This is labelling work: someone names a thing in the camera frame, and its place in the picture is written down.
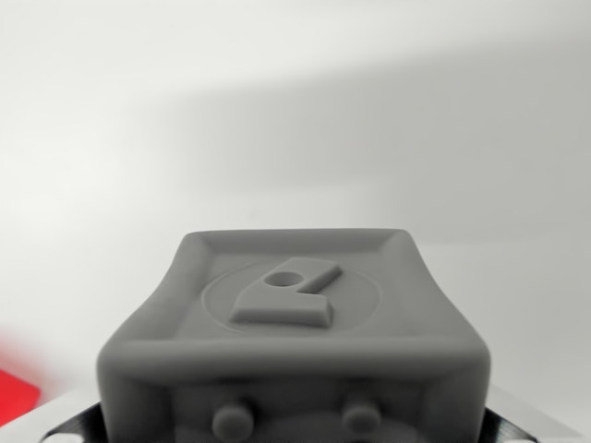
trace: white background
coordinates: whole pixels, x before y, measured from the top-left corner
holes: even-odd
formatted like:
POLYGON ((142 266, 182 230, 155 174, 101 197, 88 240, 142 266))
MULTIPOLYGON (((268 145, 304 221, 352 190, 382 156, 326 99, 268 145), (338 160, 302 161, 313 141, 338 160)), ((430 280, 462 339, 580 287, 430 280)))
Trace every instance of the white background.
POLYGON ((394 227, 591 435, 591 6, 0 0, 0 366, 88 377, 185 233, 394 227))

